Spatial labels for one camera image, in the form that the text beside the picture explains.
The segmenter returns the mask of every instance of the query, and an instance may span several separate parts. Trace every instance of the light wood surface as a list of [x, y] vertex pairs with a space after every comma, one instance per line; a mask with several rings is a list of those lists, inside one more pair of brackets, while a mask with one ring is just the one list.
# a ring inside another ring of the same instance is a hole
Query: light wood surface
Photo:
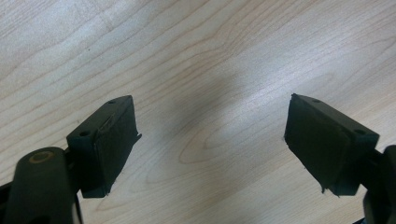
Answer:
[[43, 0], [0, 6], [0, 183], [66, 148], [105, 101], [138, 131], [85, 223], [352, 223], [283, 140], [290, 95], [319, 98], [396, 143], [393, 0]]

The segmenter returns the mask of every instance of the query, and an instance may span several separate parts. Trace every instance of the screw hole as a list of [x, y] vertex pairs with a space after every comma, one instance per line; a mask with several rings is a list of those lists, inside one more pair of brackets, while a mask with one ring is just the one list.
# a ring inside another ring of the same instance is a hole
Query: screw hole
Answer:
[[91, 133], [90, 131], [85, 131], [85, 132], [80, 133], [79, 136], [81, 136], [81, 137], [87, 136], [87, 135], [90, 135], [90, 133]]
[[358, 134], [366, 134], [365, 131], [360, 130], [360, 129], [355, 130], [355, 133], [358, 133]]

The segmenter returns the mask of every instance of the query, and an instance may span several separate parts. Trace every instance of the wood grain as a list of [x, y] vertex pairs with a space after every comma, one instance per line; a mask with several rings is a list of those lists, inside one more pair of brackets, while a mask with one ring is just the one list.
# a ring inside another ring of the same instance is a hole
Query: wood grain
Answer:
[[396, 142], [396, 2], [43, 0], [0, 7], [0, 183], [105, 101], [143, 138], [85, 223], [352, 223], [282, 139], [309, 95]]

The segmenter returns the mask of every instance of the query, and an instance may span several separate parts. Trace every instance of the wooden table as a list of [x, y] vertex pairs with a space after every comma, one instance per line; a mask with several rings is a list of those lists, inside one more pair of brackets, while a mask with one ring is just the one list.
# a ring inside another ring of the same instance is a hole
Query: wooden table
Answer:
[[85, 223], [352, 223], [283, 140], [290, 95], [396, 142], [396, 2], [2, 1], [0, 183], [131, 94], [143, 134]]

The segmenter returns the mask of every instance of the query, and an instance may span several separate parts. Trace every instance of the black mount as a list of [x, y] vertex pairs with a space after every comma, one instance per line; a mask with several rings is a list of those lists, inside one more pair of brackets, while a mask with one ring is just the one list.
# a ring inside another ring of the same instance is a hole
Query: black mount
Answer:
[[323, 102], [293, 94], [285, 140], [323, 190], [355, 195], [367, 188], [365, 219], [356, 223], [396, 223], [396, 146], [381, 154], [379, 135]]
[[67, 150], [45, 147], [18, 161], [0, 187], [0, 223], [82, 223], [77, 192], [105, 197], [140, 137], [132, 96], [105, 103], [67, 136]]

